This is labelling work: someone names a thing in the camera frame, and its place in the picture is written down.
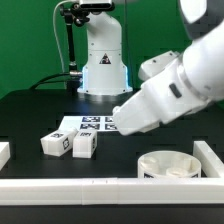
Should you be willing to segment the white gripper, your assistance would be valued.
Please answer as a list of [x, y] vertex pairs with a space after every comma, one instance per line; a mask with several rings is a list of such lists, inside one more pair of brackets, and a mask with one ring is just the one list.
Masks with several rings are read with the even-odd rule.
[[190, 89], [184, 67], [175, 59], [161, 73], [145, 81], [123, 105], [115, 107], [113, 121], [122, 135], [130, 135], [151, 131], [206, 105], [207, 99]]

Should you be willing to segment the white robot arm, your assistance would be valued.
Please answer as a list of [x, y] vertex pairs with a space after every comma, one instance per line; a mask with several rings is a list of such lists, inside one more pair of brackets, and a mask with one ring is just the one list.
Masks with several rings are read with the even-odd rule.
[[113, 109], [123, 135], [147, 132], [224, 99], [224, 0], [178, 0], [192, 44], [141, 64], [141, 89]]

